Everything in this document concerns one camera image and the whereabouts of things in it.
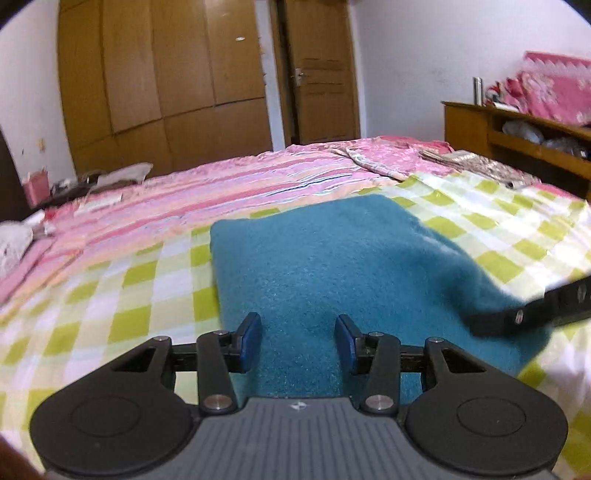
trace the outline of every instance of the black strap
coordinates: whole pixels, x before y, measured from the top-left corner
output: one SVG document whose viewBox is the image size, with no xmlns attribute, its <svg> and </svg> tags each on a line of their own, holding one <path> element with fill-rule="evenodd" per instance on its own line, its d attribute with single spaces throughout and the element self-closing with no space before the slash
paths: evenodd
<svg viewBox="0 0 591 480">
<path fill-rule="evenodd" d="M 523 307 L 465 318 L 472 335 L 506 337 L 542 326 L 563 326 L 591 317 L 591 277 L 554 290 Z"/>
</svg>

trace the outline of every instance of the logo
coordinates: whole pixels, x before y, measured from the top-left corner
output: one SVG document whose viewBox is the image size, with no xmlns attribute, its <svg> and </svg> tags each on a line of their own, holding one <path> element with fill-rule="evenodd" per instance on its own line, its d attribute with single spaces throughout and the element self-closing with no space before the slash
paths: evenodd
<svg viewBox="0 0 591 480">
<path fill-rule="evenodd" d="M 302 411 L 308 406 L 307 403 L 298 400 L 297 402 L 293 402 L 290 404 L 290 408 L 293 408 L 295 411 Z"/>
</svg>

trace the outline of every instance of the pink striped bedspread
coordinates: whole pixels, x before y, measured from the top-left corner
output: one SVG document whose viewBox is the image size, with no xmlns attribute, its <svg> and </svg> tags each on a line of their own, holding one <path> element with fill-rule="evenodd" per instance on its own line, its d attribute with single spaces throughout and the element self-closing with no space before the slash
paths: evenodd
<svg viewBox="0 0 591 480">
<path fill-rule="evenodd" d="M 292 145 L 279 152 L 206 164 L 192 170 L 126 187 L 122 201 L 92 213 L 74 215 L 77 199 L 54 213 L 55 241 L 13 298 L 29 298 L 40 287 L 59 283 L 90 265 L 150 247 L 188 229 L 240 212 L 273 205 L 325 202 L 393 182 L 339 154 L 347 148 L 408 175 L 451 169 L 423 160 L 417 148 L 451 151 L 444 142 L 377 137 L 327 144 Z M 102 197 L 113 192 L 100 194 Z"/>
</svg>

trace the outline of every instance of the wooden door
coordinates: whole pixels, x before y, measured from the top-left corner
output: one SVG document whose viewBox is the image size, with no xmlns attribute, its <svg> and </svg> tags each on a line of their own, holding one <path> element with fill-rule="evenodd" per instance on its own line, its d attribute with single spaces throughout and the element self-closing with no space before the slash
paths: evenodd
<svg viewBox="0 0 591 480">
<path fill-rule="evenodd" d="M 110 172 L 123 167 L 123 158 L 113 136 L 72 149 L 72 160 L 78 175 L 93 170 Z"/>
<path fill-rule="evenodd" d="M 104 0 L 103 52 L 113 130 L 162 117 L 152 55 L 149 0 Z"/>
<path fill-rule="evenodd" d="M 346 0 L 285 0 L 300 144 L 359 136 Z"/>
<path fill-rule="evenodd" d="M 76 5 L 60 15 L 57 46 L 64 121 L 70 148 L 76 150 L 111 134 L 100 55 L 98 0 Z"/>
<path fill-rule="evenodd" d="M 115 139 L 124 167 L 150 162 L 153 165 L 151 177 L 168 175 L 173 170 L 163 120 L 132 128 L 116 135 Z"/>
<path fill-rule="evenodd" d="M 60 11 L 64 12 L 69 8 L 75 7 L 76 5 L 80 5 L 84 1 L 86 0 L 61 0 Z"/>
<path fill-rule="evenodd" d="M 204 0 L 216 104 L 265 96 L 254 0 Z"/>
<path fill-rule="evenodd" d="M 154 63 L 163 116 L 214 104 L 203 3 L 152 0 Z"/>
<path fill-rule="evenodd" d="M 264 98 L 216 107 L 221 152 L 225 158 L 271 150 L 271 131 Z"/>
<path fill-rule="evenodd" d="M 223 159 L 214 108 L 166 118 L 164 126 L 176 170 Z"/>
</svg>

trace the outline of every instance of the bed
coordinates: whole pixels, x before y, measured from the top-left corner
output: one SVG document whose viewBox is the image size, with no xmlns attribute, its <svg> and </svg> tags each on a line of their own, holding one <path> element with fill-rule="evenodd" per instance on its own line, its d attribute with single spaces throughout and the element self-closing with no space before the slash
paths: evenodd
<svg viewBox="0 0 591 480">
<path fill-rule="evenodd" d="M 126 187 L 120 203 L 97 212 L 74 214 L 85 199 L 53 212 L 53 244 L 1 312 L 2 435 L 39 466 L 28 423 L 48 395 L 150 337 L 187 343 L 218 329 L 209 227 L 220 218 L 383 195 L 524 300 L 591 273 L 586 202 L 552 186 L 514 191 L 454 171 L 421 159 L 425 147 L 449 151 L 443 142 L 391 137 L 292 145 Z M 356 155 L 387 164 L 398 180 L 363 168 Z M 564 479 L 591 471 L 589 339 L 587 322 L 555 331 L 520 374 L 569 420 L 556 465 Z M 179 374 L 176 392 L 196 402 L 194 374 Z"/>
</svg>

